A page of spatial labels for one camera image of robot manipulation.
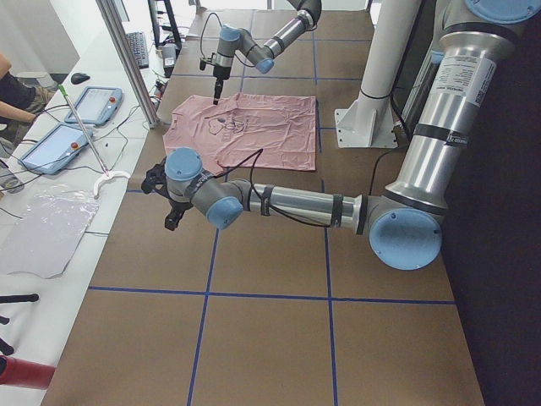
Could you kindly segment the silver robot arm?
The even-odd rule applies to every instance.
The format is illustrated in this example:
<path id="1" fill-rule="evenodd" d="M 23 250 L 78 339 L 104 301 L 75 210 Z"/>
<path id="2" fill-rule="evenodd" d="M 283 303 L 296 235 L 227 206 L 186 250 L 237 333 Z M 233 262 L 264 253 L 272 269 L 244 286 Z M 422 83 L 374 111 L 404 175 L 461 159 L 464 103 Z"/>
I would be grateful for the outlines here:
<path id="1" fill-rule="evenodd" d="M 218 229 L 243 212 L 280 215 L 318 228 L 349 228 L 364 235 L 387 266 L 411 271 L 440 253 L 445 192 L 498 64 L 515 50 L 525 24 L 540 11 L 537 1 L 439 1 L 429 55 L 434 74 L 422 112 L 395 181 L 382 190 L 342 194 L 365 179 L 369 149 L 397 151 L 391 138 L 392 89 L 420 9 L 418 1 L 383 4 L 357 99 L 336 111 L 336 143 L 355 149 L 322 158 L 329 192 L 231 179 L 239 167 L 314 171 L 315 100 L 311 97 L 238 93 L 191 96 L 172 113 L 164 134 L 166 156 L 141 184 L 144 193 L 171 205 L 165 225 L 178 226 L 198 210 Z"/>
<path id="2" fill-rule="evenodd" d="M 230 25 L 222 25 L 215 52 L 210 56 L 201 51 L 199 69 L 205 70 L 207 65 L 213 67 L 216 78 L 213 104 L 221 99 L 224 81 L 230 78 L 236 52 L 241 52 L 247 61 L 253 64 L 260 73 L 267 74 L 274 67 L 274 60 L 281 55 L 305 32 L 315 30 L 321 16 L 321 1 L 289 1 L 297 10 L 297 15 L 287 22 L 262 46 L 244 29 Z"/>

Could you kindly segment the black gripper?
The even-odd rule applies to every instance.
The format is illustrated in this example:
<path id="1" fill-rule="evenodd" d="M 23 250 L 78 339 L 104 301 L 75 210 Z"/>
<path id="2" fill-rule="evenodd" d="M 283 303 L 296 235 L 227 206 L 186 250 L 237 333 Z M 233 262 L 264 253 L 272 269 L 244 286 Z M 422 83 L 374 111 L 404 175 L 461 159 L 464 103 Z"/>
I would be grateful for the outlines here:
<path id="1" fill-rule="evenodd" d="M 146 172 L 145 179 L 141 183 L 141 190 L 148 195 L 156 192 L 158 195 L 166 198 L 171 207 L 169 214 L 165 217 L 164 227 L 170 231 L 178 228 L 180 220 L 183 218 L 184 212 L 190 209 L 188 201 L 178 202 L 172 199 L 167 190 L 167 179 L 165 173 L 166 159 L 154 165 L 153 168 Z"/>
<path id="2" fill-rule="evenodd" d="M 214 87 L 213 104 L 217 105 L 221 99 L 223 83 L 230 78 L 231 58 L 220 53 L 213 52 L 210 57 L 202 56 L 199 62 L 199 69 L 204 70 L 207 65 L 213 66 L 213 76 L 216 78 Z"/>

